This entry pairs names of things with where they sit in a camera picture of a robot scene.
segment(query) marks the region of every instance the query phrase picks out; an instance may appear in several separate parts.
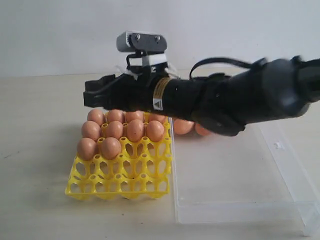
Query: table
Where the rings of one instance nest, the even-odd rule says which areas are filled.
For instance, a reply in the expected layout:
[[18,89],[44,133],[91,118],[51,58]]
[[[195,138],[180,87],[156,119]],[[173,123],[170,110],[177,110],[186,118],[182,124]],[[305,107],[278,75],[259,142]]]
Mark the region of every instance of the table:
[[[217,69],[200,69],[203,75]],[[220,71],[236,73],[234,68]],[[103,74],[0,79],[0,239],[163,240],[300,239],[276,223],[181,225],[172,194],[161,199],[77,201],[64,194],[89,108],[84,82]],[[280,121],[320,189],[320,104],[303,117]],[[309,239],[319,239],[320,235]]]

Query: plastic egg tray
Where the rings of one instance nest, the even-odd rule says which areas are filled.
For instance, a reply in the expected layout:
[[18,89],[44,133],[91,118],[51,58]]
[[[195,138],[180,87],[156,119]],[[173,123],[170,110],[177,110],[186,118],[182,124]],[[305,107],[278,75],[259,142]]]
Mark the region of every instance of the plastic egg tray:
[[[148,113],[144,113],[148,125]],[[138,142],[125,137],[127,123],[123,124],[124,136],[119,139],[122,151],[115,159],[105,159],[99,152],[92,160],[84,161],[78,154],[74,158],[65,194],[78,200],[91,196],[113,199],[121,196],[135,199],[140,195],[160,198],[170,192],[168,175],[171,173],[171,125],[166,119],[164,137],[152,142],[146,135]],[[98,139],[98,145],[104,137]]]

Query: white wall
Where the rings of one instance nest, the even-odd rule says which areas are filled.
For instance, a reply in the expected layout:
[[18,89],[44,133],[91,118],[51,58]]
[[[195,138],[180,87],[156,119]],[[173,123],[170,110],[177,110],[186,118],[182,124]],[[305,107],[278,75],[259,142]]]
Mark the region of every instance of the white wall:
[[0,77],[104,73],[125,66],[116,37],[164,35],[169,60],[320,57],[318,0],[2,0]]

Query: egg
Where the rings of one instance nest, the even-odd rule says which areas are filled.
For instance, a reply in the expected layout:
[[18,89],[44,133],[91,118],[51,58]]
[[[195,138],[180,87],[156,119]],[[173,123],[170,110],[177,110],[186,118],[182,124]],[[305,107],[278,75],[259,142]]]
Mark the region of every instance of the egg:
[[93,121],[101,126],[106,122],[106,117],[100,109],[94,108],[88,113],[87,120]]
[[78,156],[84,161],[90,161],[99,152],[98,144],[91,138],[81,138],[76,146]]
[[175,134],[184,135],[189,133],[194,127],[193,121],[186,121],[182,119],[176,119],[173,123],[173,131]]
[[106,121],[108,123],[118,121],[123,124],[125,122],[125,113],[121,110],[113,109],[106,115]]
[[151,121],[158,121],[158,122],[164,124],[166,121],[166,116],[158,115],[158,114],[150,114],[149,115],[149,122],[151,122]]
[[134,119],[126,127],[126,136],[131,142],[138,142],[145,133],[144,123],[140,119]]
[[199,134],[201,136],[208,136],[208,135],[212,134],[211,131],[209,131],[208,129],[204,128],[199,123],[195,124],[195,131],[196,131],[197,134]]
[[106,138],[113,137],[119,139],[124,134],[124,126],[119,121],[112,121],[103,129],[103,134]]
[[81,134],[83,138],[89,138],[96,142],[101,136],[101,128],[94,121],[86,121],[81,127]]
[[140,121],[145,120],[144,112],[143,111],[128,111],[125,114],[125,121],[130,123],[132,120],[139,119]]
[[159,121],[150,121],[146,126],[146,135],[152,142],[159,142],[165,133],[165,127]]
[[107,137],[100,144],[101,154],[105,159],[114,159],[121,153],[120,142],[114,137]]

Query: clear plastic box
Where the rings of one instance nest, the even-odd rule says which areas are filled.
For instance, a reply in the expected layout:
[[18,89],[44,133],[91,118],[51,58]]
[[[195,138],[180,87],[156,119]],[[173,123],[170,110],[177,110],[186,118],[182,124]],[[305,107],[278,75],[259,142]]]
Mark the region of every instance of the clear plastic box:
[[182,224],[294,220],[320,227],[319,193],[276,121],[236,137],[174,136],[176,220]]

